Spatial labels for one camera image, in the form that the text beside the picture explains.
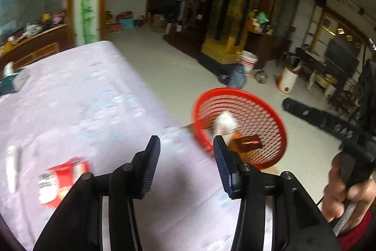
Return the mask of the person's right hand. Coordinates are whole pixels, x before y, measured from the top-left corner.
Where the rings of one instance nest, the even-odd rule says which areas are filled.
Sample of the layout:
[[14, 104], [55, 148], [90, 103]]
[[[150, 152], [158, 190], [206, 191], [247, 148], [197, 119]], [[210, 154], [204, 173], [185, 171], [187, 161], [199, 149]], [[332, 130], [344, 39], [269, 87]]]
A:
[[357, 203], [353, 214], [340, 231], [340, 234], [344, 234], [358, 226], [370, 209], [375, 200], [375, 180], [370, 178], [367, 182], [353, 185], [347, 190], [340, 178], [341, 162], [341, 153], [339, 153], [333, 158], [328, 174], [329, 181], [324, 189], [322, 200], [322, 214], [328, 222], [331, 222], [344, 214], [346, 199]]

